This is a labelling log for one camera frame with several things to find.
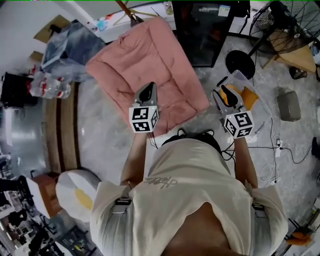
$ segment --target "pink cushion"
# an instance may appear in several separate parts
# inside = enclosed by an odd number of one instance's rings
[[[88,61],[86,70],[128,125],[135,92],[155,82],[160,112],[155,136],[167,133],[209,106],[183,49],[160,17],[136,25],[104,47]]]

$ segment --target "plastic water bottle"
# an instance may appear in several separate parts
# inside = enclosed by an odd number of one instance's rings
[[[64,82],[62,77],[36,72],[29,91],[35,97],[66,99],[70,95],[71,86],[68,82]]]

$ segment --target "gray floor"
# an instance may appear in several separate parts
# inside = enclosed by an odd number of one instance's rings
[[[216,84],[224,76],[229,75],[225,66],[226,54],[231,50],[242,50],[248,53],[251,48],[246,39],[229,36],[214,68],[196,69],[209,99]],[[254,76],[255,88],[271,110],[272,136],[279,135],[283,140],[283,146],[292,149],[294,159],[300,161],[308,151],[312,138],[320,135],[316,110],[320,98],[320,82],[311,73],[307,78],[293,80],[290,77],[288,67],[278,62],[273,62],[265,70],[262,70],[261,66],[266,61],[267,58],[258,53]],[[277,104],[280,88],[296,91],[301,108],[300,120],[296,122],[280,120]],[[220,115],[216,107],[211,105],[205,112],[184,123],[183,127],[187,132],[213,129],[221,149],[225,149],[232,142],[232,139],[228,133],[223,131],[219,119]],[[269,120],[259,133],[257,140],[252,140],[249,146],[270,147],[270,128],[271,121]],[[167,135],[157,137],[157,145],[161,145],[176,131],[177,128]],[[102,180],[119,183],[122,167],[130,149],[132,134],[94,80],[80,85],[78,134],[81,165],[92,170]],[[146,174],[154,151],[155,148],[148,144]],[[250,149],[250,153],[257,175],[260,175],[261,180],[267,180],[274,161],[273,151],[271,149]],[[228,166],[231,170],[234,169],[232,160],[228,161]],[[293,164],[290,153],[282,151],[281,156],[276,158],[276,169],[281,178],[276,186],[287,216],[299,220],[313,204],[319,193],[319,187],[317,187],[314,178],[319,173],[317,161],[309,154],[301,164]],[[259,181],[260,187],[265,187],[267,184],[268,181]]]

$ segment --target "black fan base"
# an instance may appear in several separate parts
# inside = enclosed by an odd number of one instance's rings
[[[256,72],[254,61],[240,50],[230,51],[225,58],[225,65],[231,74],[239,70],[247,79],[251,79]]]

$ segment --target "white t-shirt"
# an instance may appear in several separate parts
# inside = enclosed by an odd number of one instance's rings
[[[90,229],[92,240],[101,251],[104,251],[101,216],[105,208],[122,195],[124,188],[108,181],[98,186]],[[269,255],[288,231],[274,186],[247,191],[230,175],[221,155],[209,144],[195,139],[180,139],[160,147],[154,155],[149,176],[131,190],[129,196],[134,206],[133,256],[160,256],[186,216],[205,202],[212,205],[230,248],[239,254],[250,254],[253,201],[264,206],[269,219]]]

